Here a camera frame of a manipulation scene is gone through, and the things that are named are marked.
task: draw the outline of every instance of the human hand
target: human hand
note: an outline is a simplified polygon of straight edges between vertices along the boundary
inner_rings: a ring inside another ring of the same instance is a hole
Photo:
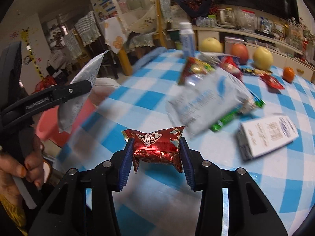
[[[8,153],[0,152],[0,194],[14,206],[22,204],[22,196],[12,176],[25,177],[27,181],[34,182],[37,187],[43,185],[41,141],[37,135],[33,139],[33,149],[34,151],[25,158],[25,167]]]

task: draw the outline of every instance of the white carton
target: white carton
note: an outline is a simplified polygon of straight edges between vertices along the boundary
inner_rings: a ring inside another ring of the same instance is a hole
[[[273,115],[241,122],[237,139],[244,159],[274,151],[297,139],[297,129],[286,115]]]

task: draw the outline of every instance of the orange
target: orange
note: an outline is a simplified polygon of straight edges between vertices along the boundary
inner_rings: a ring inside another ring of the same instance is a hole
[[[294,70],[291,67],[285,67],[283,69],[283,76],[282,78],[287,81],[288,83],[291,83],[294,79],[295,73]]]

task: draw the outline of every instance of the metal screw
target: metal screw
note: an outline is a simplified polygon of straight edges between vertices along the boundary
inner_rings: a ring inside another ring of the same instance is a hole
[[[104,168],[109,168],[110,166],[111,166],[111,162],[109,160],[106,160],[105,162],[103,162]]]
[[[202,161],[201,165],[204,166],[204,167],[210,167],[211,166],[211,162],[208,161],[208,160],[204,160],[204,161]]]
[[[77,172],[76,169],[69,169],[68,173],[69,175],[73,176]]]
[[[238,168],[238,169],[237,169],[237,172],[238,172],[239,174],[241,174],[241,175],[244,175],[244,174],[246,173],[246,170],[243,169],[243,168]]]

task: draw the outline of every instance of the water bottle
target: water bottle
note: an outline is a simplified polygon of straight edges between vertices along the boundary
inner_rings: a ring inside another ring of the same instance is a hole
[[[182,43],[182,51],[184,53],[183,58],[188,56],[195,56],[195,33],[193,31],[192,25],[189,22],[180,23],[180,40]]]

